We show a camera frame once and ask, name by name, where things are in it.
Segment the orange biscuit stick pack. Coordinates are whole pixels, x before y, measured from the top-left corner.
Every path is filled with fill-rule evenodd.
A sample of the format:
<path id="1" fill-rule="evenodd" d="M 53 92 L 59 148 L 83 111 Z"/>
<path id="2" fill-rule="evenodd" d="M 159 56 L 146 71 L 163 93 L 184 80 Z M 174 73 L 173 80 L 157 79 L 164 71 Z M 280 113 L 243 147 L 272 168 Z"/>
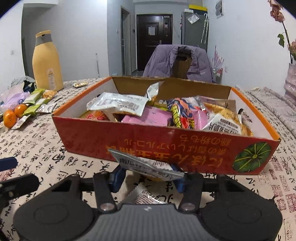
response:
<path id="1" fill-rule="evenodd" d="M 112 113 L 103 112 L 100 110 L 87 110 L 84 114 L 79 116 L 82 119 L 90 119 L 93 121 L 112 121 L 117 122 L 116 117 Z"/>

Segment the red blue chips bag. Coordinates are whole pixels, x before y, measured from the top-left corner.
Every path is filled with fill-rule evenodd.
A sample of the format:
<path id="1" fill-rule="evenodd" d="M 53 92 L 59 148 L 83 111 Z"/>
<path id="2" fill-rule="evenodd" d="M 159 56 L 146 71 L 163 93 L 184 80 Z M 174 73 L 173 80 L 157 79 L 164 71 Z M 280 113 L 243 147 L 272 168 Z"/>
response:
<path id="1" fill-rule="evenodd" d="M 197 96 L 176 97 L 166 104 L 172 114 L 172 125 L 177 128 L 202 130 L 208 123 L 208 111 Z"/>

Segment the pink snack packet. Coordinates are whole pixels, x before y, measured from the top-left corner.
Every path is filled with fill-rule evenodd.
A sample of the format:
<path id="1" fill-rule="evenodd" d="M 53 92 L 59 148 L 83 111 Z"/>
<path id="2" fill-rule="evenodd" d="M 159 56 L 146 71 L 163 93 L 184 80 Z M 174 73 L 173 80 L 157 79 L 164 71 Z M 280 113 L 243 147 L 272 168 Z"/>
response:
<path id="1" fill-rule="evenodd" d="M 142 116 L 126 115 L 121 122 L 146 126 L 167 126 L 171 117 L 172 114 L 168 111 L 147 106 Z"/>

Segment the white oat crisp packet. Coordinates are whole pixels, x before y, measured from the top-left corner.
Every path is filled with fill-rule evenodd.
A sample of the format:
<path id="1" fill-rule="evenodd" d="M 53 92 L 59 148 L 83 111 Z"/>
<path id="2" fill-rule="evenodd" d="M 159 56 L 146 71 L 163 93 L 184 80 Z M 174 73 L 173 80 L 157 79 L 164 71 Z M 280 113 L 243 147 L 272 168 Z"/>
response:
<path id="1" fill-rule="evenodd" d="M 144 96 L 103 92 L 87 104 L 87 110 L 142 116 L 148 101 L 149 99 Z"/>

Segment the calligraphy print tablecloth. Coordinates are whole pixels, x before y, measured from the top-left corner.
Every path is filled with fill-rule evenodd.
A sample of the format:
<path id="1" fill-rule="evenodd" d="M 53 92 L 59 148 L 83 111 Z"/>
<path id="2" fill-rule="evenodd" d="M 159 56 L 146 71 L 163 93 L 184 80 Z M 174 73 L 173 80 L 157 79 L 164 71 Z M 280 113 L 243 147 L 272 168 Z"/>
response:
<path id="1" fill-rule="evenodd" d="M 57 109 L 82 92 L 60 91 Z M 295 141 L 280 137 L 257 175 L 186 171 L 168 163 L 175 171 L 203 175 L 198 213 L 178 211 L 183 194 L 173 181 L 128 169 L 119 192 L 111 194 L 116 205 L 138 184 L 166 204 L 123 204 L 116 212 L 99 212 L 93 176 L 120 164 L 113 156 L 67 151 L 52 115 L 27 120 L 17 130 L 1 126 L 1 157 L 18 161 L 1 172 L 1 182 L 26 174 L 40 182 L 37 191 L 1 209 L 1 229 L 9 240 L 295 240 Z"/>

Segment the orange cardboard box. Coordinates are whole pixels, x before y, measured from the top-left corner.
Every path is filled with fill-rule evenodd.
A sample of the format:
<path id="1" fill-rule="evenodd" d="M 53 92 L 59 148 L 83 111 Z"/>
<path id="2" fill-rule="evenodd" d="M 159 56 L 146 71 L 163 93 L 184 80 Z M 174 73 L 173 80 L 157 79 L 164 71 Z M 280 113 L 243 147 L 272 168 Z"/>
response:
<path id="1" fill-rule="evenodd" d="M 70 100 L 53 115 L 67 151 L 112 160 L 109 149 L 176 164 L 186 171 L 257 175 L 280 144 L 280 136 L 264 115 L 237 89 L 200 81 L 161 78 L 158 98 L 207 96 L 236 101 L 251 119 L 252 136 L 177 127 L 145 126 L 82 119 L 86 105 L 103 92 L 143 96 L 156 78 L 108 77 Z"/>

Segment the orange mandarin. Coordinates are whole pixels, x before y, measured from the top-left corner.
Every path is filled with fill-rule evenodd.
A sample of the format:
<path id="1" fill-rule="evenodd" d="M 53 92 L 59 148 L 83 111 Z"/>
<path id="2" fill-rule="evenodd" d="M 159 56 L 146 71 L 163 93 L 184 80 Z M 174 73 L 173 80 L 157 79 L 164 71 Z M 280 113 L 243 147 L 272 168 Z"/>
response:
<path id="1" fill-rule="evenodd" d="M 21 118 L 23 113 L 27 110 L 28 106 L 26 104 L 19 104 L 15 107 L 14 113 L 16 114 L 17 118 Z"/>
<path id="2" fill-rule="evenodd" d="M 17 117 L 14 111 L 7 110 L 4 113 L 3 122 L 5 127 L 12 128 L 16 124 L 16 121 L 17 121 Z"/>

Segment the yellow thermos bottle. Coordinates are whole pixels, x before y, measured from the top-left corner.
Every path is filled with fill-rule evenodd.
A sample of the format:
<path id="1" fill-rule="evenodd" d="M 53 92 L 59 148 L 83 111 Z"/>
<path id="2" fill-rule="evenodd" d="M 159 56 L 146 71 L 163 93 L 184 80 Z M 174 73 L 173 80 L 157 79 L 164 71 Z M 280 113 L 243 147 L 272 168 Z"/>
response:
<path id="1" fill-rule="evenodd" d="M 53 43 L 50 30 L 36 34 L 32 68 L 37 88 L 54 91 L 63 89 L 64 84 L 59 55 Z"/>

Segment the folded grey patterned cloth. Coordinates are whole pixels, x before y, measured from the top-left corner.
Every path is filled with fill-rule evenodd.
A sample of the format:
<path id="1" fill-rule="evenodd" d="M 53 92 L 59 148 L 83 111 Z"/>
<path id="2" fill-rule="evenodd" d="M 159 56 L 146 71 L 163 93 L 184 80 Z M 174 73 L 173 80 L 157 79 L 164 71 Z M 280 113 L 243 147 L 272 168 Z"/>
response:
<path id="1" fill-rule="evenodd" d="M 285 142 L 295 141 L 295 105 L 267 87 L 243 93 L 263 113 Z"/>

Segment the wooden chair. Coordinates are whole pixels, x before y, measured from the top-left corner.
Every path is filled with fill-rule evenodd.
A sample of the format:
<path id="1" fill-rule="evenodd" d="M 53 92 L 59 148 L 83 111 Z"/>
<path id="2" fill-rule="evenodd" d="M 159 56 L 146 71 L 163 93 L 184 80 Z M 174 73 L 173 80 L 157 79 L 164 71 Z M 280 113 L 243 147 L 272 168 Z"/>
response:
<path id="1" fill-rule="evenodd" d="M 187 72 L 191 66 L 191 62 L 191 54 L 179 53 L 176 57 L 171 76 L 175 78 L 188 79 Z"/>

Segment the purple jacket on chair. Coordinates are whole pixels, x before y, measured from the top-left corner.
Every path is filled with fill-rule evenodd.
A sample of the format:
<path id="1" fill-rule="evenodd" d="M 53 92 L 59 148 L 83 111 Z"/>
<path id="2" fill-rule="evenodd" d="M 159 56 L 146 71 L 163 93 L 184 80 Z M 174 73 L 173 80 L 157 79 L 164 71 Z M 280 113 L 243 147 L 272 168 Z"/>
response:
<path id="1" fill-rule="evenodd" d="M 173 66 L 179 53 L 191 54 L 188 80 L 214 82 L 213 68 L 207 52 L 202 48 L 188 45 L 158 45 L 144 69 L 143 76 L 172 77 Z"/>

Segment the grey refrigerator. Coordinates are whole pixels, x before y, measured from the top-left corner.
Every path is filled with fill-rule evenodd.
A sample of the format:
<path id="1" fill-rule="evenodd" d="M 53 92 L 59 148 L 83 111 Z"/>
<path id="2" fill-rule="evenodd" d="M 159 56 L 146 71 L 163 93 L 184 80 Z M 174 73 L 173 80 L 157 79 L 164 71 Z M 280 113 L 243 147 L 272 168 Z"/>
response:
<path id="1" fill-rule="evenodd" d="M 181 44 L 208 49 L 209 17 L 207 11 L 188 9 L 181 17 Z"/>

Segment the yellow box on fridge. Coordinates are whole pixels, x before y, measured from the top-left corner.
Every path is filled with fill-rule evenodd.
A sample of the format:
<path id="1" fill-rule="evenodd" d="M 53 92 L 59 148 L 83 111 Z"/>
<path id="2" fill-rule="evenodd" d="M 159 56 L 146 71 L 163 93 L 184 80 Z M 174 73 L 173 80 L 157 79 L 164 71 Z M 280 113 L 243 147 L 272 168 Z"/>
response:
<path id="1" fill-rule="evenodd" d="M 208 11 L 208 9 L 203 6 L 197 6 L 193 4 L 189 5 L 189 9 L 198 10 L 198 11 Z"/>

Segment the dried pink roses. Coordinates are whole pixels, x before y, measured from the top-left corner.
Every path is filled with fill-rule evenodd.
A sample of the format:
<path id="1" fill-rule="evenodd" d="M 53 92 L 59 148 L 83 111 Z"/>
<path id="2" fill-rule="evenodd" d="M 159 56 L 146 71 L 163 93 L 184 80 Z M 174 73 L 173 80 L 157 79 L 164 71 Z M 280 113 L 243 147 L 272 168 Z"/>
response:
<path id="1" fill-rule="evenodd" d="M 285 26 L 285 17 L 282 13 L 283 6 L 274 0 L 268 0 L 269 6 L 271 7 L 270 16 L 278 23 L 281 23 L 283 27 L 283 33 L 278 34 L 278 44 L 281 47 L 287 47 L 290 57 L 290 64 L 295 61 L 295 40 L 291 41 L 288 35 L 287 28 Z"/>

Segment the wall panel box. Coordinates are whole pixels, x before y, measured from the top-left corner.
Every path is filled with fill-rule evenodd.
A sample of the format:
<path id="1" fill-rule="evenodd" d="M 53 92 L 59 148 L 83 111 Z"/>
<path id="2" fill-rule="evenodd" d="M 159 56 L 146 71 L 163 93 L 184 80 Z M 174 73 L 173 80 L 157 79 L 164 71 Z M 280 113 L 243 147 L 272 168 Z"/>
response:
<path id="1" fill-rule="evenodd" d="M 217 18 L 220 18 L 224 15 L 223 0 L 218 0 L 215 4 L 215 15 Z"/>

